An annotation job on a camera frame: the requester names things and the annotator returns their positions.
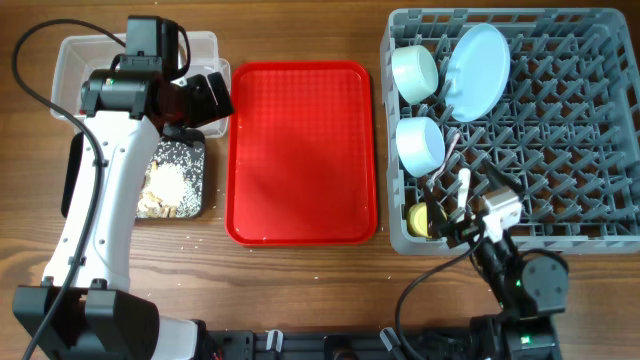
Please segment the light blue bowl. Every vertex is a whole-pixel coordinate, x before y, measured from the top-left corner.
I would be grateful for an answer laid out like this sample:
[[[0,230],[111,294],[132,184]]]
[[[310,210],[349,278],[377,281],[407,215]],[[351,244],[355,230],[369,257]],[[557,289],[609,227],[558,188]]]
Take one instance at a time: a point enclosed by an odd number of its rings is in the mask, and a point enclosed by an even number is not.
[[[413,177],[427,175],[444,162],[444,137],[429,117],[400,120],[396,127],[396,146],[405,170]]]

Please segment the light blue plate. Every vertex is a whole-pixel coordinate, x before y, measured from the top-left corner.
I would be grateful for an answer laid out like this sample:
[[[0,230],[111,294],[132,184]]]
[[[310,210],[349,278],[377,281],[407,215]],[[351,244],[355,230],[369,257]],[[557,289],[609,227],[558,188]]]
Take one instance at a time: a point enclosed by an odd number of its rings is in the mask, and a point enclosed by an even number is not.
[[[511,68],[509,45],[493,25],[470,28],[456,44],[445,75],[445,104],[459,122],[487,115],[506,89]]]

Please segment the white plastic fork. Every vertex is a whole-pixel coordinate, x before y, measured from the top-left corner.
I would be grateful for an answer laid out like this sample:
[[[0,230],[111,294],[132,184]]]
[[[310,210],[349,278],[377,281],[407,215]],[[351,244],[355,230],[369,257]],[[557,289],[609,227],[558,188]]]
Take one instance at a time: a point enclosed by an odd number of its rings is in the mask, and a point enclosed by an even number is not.
[[[455,150],[455,147],[457,145],[457,143],[459,142],[461,138],[461,134],[459,130],[454,130],[453,131],[453,137],[447,147],[446,153],[445,153],[445,157],[443,160],[443,163],[441,164],[441,166],[433,173],[433,175],[430,177],[430,179],[427,182],[427,186],[428,189],[430,191],[432,191],[434,189],[435,186],[435,181],[444,173],[445,168]]]

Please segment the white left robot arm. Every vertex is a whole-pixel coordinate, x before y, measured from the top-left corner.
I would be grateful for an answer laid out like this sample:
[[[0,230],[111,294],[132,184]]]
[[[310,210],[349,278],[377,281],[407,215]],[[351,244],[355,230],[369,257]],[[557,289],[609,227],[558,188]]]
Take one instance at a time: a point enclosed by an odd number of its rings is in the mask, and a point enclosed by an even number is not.
[[[81,88],[79,164],[67,182],[59,243],[37,286],[20,286],[16,319],[30,350],[51,359],[219,359],[201,320],[160,315],[129,291],[129,250],[144,178],[158,144],[197,147],[201,127],[233,113],[218,73],[190,75],[186,30],[130,16],[122,52]]]

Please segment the white plastic spoon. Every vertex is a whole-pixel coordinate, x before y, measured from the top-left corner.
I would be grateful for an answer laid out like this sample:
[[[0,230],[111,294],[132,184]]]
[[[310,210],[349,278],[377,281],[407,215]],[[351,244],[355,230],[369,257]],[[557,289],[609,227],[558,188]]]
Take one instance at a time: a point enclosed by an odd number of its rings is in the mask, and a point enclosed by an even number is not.
[[[468,196],[471,183],[471,171],[468,168],[461,168],[457,174],[456,209],[452,213],[452,220],[455,223],[462,222],[466,214]]]

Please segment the yellow plastic cup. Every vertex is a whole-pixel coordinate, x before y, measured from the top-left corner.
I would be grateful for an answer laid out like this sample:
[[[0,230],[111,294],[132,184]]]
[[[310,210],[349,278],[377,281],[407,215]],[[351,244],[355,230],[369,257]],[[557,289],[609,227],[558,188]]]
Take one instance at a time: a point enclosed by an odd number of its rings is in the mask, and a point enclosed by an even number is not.
[[[406,222],[407,229],[410,235],[414,237],[424,237],[427,239],[432,238],[428,230],[427,210],[427,204],[424,202],[414,204],[409,208]]]

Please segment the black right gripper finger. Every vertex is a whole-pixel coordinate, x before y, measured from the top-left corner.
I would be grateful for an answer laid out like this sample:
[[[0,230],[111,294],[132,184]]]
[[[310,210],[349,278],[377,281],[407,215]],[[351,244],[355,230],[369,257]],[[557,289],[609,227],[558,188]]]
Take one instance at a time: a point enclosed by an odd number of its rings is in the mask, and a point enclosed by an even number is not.
[[[502,187],[509,187],[518,196],[524,195],[524,188],[516,180],[513,180],[506,174],[497,169],[489,160],[482,160],[482,167],[486,173],[491,190],[499,190]]]
[[[431,238],[441,238],[442,228],[448,223],[446,213],[434,198],[428,185],[424,186],[424,199],[427,209],[427,232]]]

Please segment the green bowl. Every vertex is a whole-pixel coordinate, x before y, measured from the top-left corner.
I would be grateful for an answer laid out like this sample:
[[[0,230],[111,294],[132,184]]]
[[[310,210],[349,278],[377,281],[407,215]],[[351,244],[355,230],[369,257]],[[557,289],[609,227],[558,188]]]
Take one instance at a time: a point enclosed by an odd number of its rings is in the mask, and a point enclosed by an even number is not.
[[[438,69],[426,47],[413,45],[396,49],[391,66],[394,82],[407,103],[418,104],[436,92]]]

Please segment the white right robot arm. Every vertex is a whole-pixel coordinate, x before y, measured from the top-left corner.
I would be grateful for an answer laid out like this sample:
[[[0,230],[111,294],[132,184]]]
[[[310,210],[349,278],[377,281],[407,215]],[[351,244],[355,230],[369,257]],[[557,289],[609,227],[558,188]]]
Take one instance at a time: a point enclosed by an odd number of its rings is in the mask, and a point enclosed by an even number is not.
[[[524,190],[515,180],[483,161],[490,189],[479,212],[447,220],[430,189],[425,189],[429,232],[449,242],[468,244],[463,254],[414,279],[396,303],[400,321],[404,301],[421,283],[470,260],[489,285],[500,312],[477,316],[466,328],[425,329],[408,337],[401,324],[380,338],[395,359],[558,359],[560,345],[553,317],[565,311],[569,265],[558,253],[541,248],[520,251],[509,231],[519,224]]]

